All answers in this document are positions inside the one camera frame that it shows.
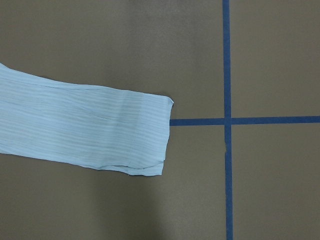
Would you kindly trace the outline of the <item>light blue button-up shirt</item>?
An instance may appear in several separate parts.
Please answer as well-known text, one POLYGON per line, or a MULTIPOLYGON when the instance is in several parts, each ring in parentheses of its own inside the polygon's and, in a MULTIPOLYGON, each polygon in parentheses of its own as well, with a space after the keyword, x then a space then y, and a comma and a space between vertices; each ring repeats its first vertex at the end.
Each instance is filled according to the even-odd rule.
POLYGON ((162 174, 171 98, 0 67, 0 151, 132 176, 162 174))

